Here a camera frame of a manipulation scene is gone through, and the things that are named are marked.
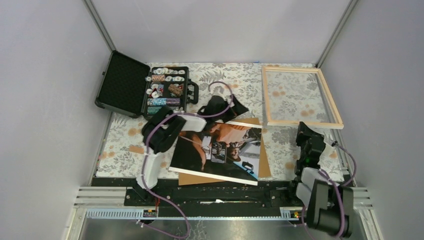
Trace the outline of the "light wooden picture frame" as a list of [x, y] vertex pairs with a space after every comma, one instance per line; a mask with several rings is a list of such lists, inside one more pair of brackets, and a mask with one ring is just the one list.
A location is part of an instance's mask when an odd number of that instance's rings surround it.
[[269, 126], [344, 128], [344, 123], [319, 68], [264, 66], [264, 121]]

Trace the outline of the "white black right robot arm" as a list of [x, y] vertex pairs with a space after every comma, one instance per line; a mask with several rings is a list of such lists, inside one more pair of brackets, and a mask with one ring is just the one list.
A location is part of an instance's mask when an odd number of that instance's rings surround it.
[[354, 191], [347, 184], [336, 183], [319, 162], [331, 147], [342, 149], [337, 141], [325, 142], [324, 135], [299, 122], [295, 139], [300, 157], [295, 163], [295, 178], [287, 191], [287, 201], [293, 206], [303, 203], [306, 225], [335, 238], [352, 235], [351, 216], [354, 213]]

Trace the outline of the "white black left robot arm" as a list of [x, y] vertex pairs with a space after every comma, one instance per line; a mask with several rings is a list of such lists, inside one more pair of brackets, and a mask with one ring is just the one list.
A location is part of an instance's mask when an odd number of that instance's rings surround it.
[[157, 158], [167, 152], [174, 144], [180, 132], [202, 132], [210, 130], [217, 121], [227, 123], [247, 113], [249, 109], [231, 95], [228, 100], [214, 95], [206, 105], [196, 113], [174, 110], [170, 106], [160, 106], [141, 130], [145, 146], [144, 160], [136, 182], [140, 188], [136, 199], [144, 206], [152, 204], [158, 183], [160, 164]]

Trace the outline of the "large printed photo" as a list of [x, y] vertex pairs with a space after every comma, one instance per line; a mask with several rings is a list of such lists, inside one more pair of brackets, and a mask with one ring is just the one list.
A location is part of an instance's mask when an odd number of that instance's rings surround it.
[[259, 181], [262, 127], [214, 123], [200, 132], [182, 131], [169, 170], [256, 186]]

